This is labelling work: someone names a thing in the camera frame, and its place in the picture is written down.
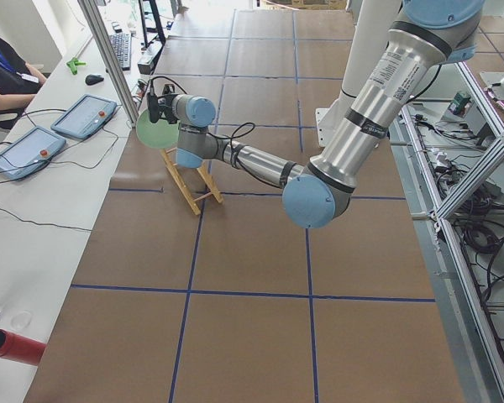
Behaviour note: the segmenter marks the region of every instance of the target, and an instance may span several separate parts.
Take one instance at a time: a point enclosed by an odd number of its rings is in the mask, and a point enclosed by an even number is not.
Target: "computer mouse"
[[[97,84],[98,82],[101,82],[104,80],[104,77],[101,76],[100,74],[88,74],[86,76],[86,84],[88,86],[92,86],[93,84]]]

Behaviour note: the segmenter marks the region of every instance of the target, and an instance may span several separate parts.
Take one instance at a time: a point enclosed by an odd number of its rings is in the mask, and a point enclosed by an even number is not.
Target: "green plate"
[[[136,135],[143,145],[152,149],[167,149],[177,143],[177,127],[177,124],[168,124],[162,119],[157,123],[150,122],[150,113],[146,109],[136,122]]]

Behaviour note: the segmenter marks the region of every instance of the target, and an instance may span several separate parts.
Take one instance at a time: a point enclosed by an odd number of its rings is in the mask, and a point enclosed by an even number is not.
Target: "black shirt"
[[[15,50],[3,39],[0,39],[0,53],[9,62],[15,72],[10,72],[0,66],[0,93],[1,94],[35,94],[41,85],[32,81],[27,81],[21,78],[18,73],[30,74],[26,67],[25,61],[15,52]],[[8,111],[0,111],[0,113],[17,113],[20,114],[23,109],[13,109]],[[11,128],[14,121],[0,122],[0,127]]]

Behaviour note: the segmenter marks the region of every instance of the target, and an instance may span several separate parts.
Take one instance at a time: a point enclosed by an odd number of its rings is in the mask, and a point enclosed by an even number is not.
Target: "red cylinder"
[[[0,329],[0,358],[37,366],[46,344]]]

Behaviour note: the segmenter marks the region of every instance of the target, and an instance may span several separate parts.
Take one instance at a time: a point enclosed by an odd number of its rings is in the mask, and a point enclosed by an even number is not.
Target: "wooden stand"
[[[206,193],[205,195],[201,195],[200,197],[194,198],[191,194],[191,191],[189,191],[188,187],[186,186],[185,181],[181,177],[181,174],[177,170],[177,164],[172,161],[170,158],[170,153],[176,151],[176,148],[174,147],[173,149],[162,149],[160,153],[162,154],[162,158],[165,161],[166,168],[170,172],[170,175],[172,178],[174,178],[174,181],[177,184],[177,187],[179,187],[179,190],[183,194],[183,196],[186,199],[186,202],[188,205],[191,207],[192,211],[194,214],[197,216],[200,214],[200,207],[198,207],[197,203],[201,201],[202,199],[205,199],[206,197],[210,197],[211,195],[214,196],[214,198],[217,200],[217,202],[222,203],[224,202],[224,199],[222,195],[220,194],[220,190],[217,188],[217,185],[215,184],[215,181],[211,174],[207,172],[207,168],[205,166],[205,163],[202,163],[202,166],[200,168],[196,168],[198,171],[198,174],[202,177],[203,181],[207,185],[207,188],[209,189],[209,192]]]

